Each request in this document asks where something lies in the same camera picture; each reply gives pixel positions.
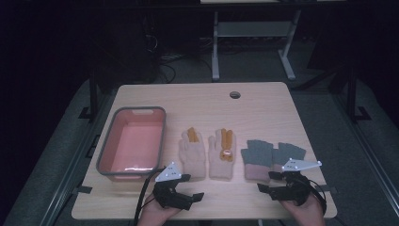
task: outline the gray mat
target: gray mat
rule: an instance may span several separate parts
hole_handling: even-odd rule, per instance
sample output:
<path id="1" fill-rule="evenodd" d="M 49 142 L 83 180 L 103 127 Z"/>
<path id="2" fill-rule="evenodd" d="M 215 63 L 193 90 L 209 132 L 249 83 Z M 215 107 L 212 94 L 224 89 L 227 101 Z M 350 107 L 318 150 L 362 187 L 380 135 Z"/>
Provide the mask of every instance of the gray mat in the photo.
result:
<path id="1" fill-rule="evenodd" d="M 233 56 L 220 56 L 220 82 L 268 82 L 282 81 L 288 87 L 297 86 L 314 77 L 318 72 L 307 70 L 306 62 L 311 53 L 311 44 L 297 43 L 293 45 L 290 58 L 298 72 L 295 81 L 289 81 L 280 63 L 276 60 L 276 52 L 248 52 Z M 201 60 L 190 58 L 170 63 L 177 76 L 173 83 L 211 82 L 211 72 L 207 65 L 210 55 L 201 56 Z M 162 68 L 171 77 L 170 68 Z M 159 77 L 156 83 L 163 83 Z M 370 170 L 368 161 L 349 129 L 345 116 L 333 97 L 327 93 L 328 80 L 324 80 L 310 89 L 311 92 L 293 92 L 293 99 L 300 118 L 305 126 L 311 145 L 319 160 L 323 162 L 322 171 L 329 186 L 338 193 L 333 199 L 338 208 L 338 217 L 347 225 L 399 225 L 398 217 L 393 212 L 380 185 Z M 375 103 L 373 95 L 367 88 L 359 86 L 359 104 L 371 114 L 372 121 L 362 121 L 359 126 L 374 146 L 381 162 L 386 166 L 390 176 L 399 182 L 397 129 Z M 49 141 L 40 162 L 32 172 L 18 201 L 8 216 L 6 225 L 39 225 L 50 204 L 51 198 L 63 177 L 63 172 L 71 160 L 73 152 L 81 142 L 80 138 L 88 129 L 88 120 L 78 120 L 83 107 L 88 106 L 88 83 L 76 93 L 63 119 Z M 109 111 L 110 103 L 101 107 L 101 111 Z M 86 173 L 89 159 L 80 162 L 74 177 L 75 185 Z M 76 220 L 71 216 L 75 196 L 67 201 L 65 208 L 57 219 L 56 225 L 128 225 L 127 220 Z M 295 225 L 291 220 L 284 220 L 286 225 Z M 264 225 L 280 225 L 279 222 L 264 221 Z M 171 221 L 168 225 L 196 225 L 193 221 Z M 213 225 L 258 225 L 256 220 L 214 221 Z M 327 220 L 327 225 L 342 225 L 337 219 Z"/>

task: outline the gray carpet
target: gray carpet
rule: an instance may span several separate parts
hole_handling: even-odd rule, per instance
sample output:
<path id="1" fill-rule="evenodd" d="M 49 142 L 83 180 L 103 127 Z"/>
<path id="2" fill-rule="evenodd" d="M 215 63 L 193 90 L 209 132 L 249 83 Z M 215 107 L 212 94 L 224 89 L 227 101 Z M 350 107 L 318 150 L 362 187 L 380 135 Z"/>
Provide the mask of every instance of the gray carpet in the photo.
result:
<path id="1" fill-rule="evenodd" d="M 246 46 L 240 53 L 220 55 L 220 82 L 267 82 L 281 81 L 288 87 L 295 87 L 320 73 L 306 69 L 313 43 L 295 42 L 289 58 L 297 79 L 285 77 L 280 65 L 277 49 L 280 43 L 265 43 Z M 168 63 L 176 72 L 172 83 L 211 82 L 209 69 L 210 54 L 200 58 L 185 58 Z M 168 67 L 161 67 L 155 83 L 164 83 L 173 76 Z M 327 225 L 399 225 L 399 218 L 393 211 L 383 189 L 375 178 L 353 125 L 342 111 L 340 100 L 343 95 L 333 96 L 327 92 L 329 79 L 325 79 L 306 91 L 293 91 L 293 99 L 299 116 L 305 126 L 311 145 L 319 160 L 323 162 L 322 172 L 327 184 L 337 192 L 333 199 L 338 208 L 338 218 L 328 219 Z M 15 202 L 5 225 L 40 225 L 58 185 L 76 152 L 84 149 L 82 158 L 76 164 L 69 189 L 63 202 L 64 208 L 56 218 L 55 225 L 128 225 L 126 220 L 76 220 L 71 210 L 76 198 L 69 195 L 83 179 L 89 158 L 85 158 L 91 141 L 102 132 L 104 121 L 115 97 L 115 92 L 102 94 L 100 114 L 96 121 L 78 119 L 83 107 L 89 106 L 88 82 L 84 83 L 71 101 L 53 137 L 49 140 L 40 161 L 32 172 L 19 199 Z M 399 132 L 384 111 L 378 106 L 373 93 L 362 83 L 358 88 L 358 105 L 371 115 L 371 121 L 360 121 L 357 125 L 367 137 L 375 154 L 391 179 L 398 183 Z M 295 225 L 284 220 L 285 225 Z M 191 221 L 171 221 L 168 225 L 198 225 Z M 212 225 L 258 225 L 256 220 L 214 221 Z M 280 222 L 264 220 L 263 225 L 281 225 Z"/>

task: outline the metal frame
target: metal frame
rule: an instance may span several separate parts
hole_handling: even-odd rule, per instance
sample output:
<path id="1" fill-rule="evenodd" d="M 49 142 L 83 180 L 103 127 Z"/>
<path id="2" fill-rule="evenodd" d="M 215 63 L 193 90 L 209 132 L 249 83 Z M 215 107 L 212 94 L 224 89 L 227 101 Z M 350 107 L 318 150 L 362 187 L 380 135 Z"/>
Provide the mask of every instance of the metal frame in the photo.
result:
<path id="1" fill-rule="evenodd" d="M 344 101 L 338 97 L 333 96 L 333 100 L 338 106 L 339 110 L 346 117 L 343 117 L 345 122 L 348 124 L 348 128 L 351 129 L 352 133 L 355 135 L 356 139 L 363 150 L 368 163 L 370 164 L 370 169 L 375 175 L 376 180 L 380 184 L 382 190 L 384 191 L 388 201 L 390 202 L 393 211 L 399 217 L 399 191 L 396 189 L 395 185 L 391 181 L 390 176 L 384 170 L 383 166 L 379 162 L 378 158 L 375 155 L 375 150 L 367 141 L 367 138 L 359 128 L 358 124 L 353 121 L 352 117 L 347 114 L 347 109 L 345 109 Z"/>
<path id="2" fill-rule="evenodd" d="M 218 37 L 286 37 L 287 42 L 283 49 L 279 50 L 279 58 L 288 79 L 295 80 L 295 74 L 288 59 L 288 52 L 294 39 L 296 26 L 301 10 L 295 12 L 291 22 L 220 22 L 218 12 L 215 12 L 214 20 L 214 51 L 212 52 L 212 81 L 220 79 L 219 59 L 217 56 Z"/>
<path id="3" fill-rule="evenodd" d="M 104 95 L 101 100 L 99 100 L 100 109 L 102 106 L 107 105 L 108 102 L 113 101 L 108 95 Z M 82 159 L 85 158 L 89 149 L 92 148 L 92 140 L 97 137 L 97 133 L 102 130 L 105 120 L 108 116 L 107 111 L 100 110 L 96 117 L 90 118 L 90 123 L 88 124 L 87 131 L 82 135 L 81 142 L 77 147 L 75 153 L 73 154 L 70 165 L 65 171 L 65 174 L 58 185 L 53 198 L 41 219 L 40 225 L 55 225 L 57 216 L 62 211 L 62 206 L 66 204 L 69 200 L 69 195 L 73 193 L 73 177 L 76 175 L 78 170 L 78 165 L 81 163 Z"/>

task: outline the glove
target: glove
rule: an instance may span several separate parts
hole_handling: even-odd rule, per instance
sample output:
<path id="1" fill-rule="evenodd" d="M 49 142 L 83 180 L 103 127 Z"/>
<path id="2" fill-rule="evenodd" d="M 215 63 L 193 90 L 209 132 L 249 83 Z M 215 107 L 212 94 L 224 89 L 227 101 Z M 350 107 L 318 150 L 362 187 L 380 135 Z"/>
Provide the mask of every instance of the glove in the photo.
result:
<path id="1" fill-rule="evenodd" d="M 269 183 L 273 144 L 261 140 L 249 140 L 247 146 L 247 149 L 241 150 L 246 179 Z"/>
<path id="2" fill-rule="evenodd" d="M 184 174 L 191 178 L 205 178 L 205 146 L 202 136 L 193 127 L 182 133 L 179 141 L 179 157 L 183 162 Z"/>
<path id="3" fill-rule="evenodd" d="M 230 180 L 235 161 L 236 141 L 232 130 L 217 130 L 209 137 L 209 177 Z"/>
<path id="4" fill-rule="evenodd" d="M 282 172 L 284 166 L 290 158 L 303 160 L 306 151 L 293 144 L 279 143 L 279 149 L 273 150 L 273 171 Z"/>

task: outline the dark background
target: dark background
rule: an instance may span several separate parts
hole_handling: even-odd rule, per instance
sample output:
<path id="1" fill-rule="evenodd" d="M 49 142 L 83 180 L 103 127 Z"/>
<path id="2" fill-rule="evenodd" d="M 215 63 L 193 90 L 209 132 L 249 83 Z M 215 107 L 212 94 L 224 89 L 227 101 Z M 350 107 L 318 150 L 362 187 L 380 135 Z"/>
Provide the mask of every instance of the dark background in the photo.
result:
<path id="1" fill-rule="evenodd" d="M 143 14 L 138 12 L 87 12 L 75 10 L 69 1 L 0 4 L 3 222 L 72 96 L 91 74 L 105 92 L 120 84 L 150 83 L 156 60 L 146 50 L 144 34 L 156 34 L 161 44 L 172 47 L 210 36 L 212 27 L 201 22 L 212 21 L 213 13 L 164 13 L 154 18 L 154 26 L 143 27 Z M 297 36 L 317 39 L 310 67 L 327 70 L 340 62 L 351 65 L 397 126 L 398 9 L 395 2 L 380 1 L 322 14 L 310 8 L 297 29 Z"/>

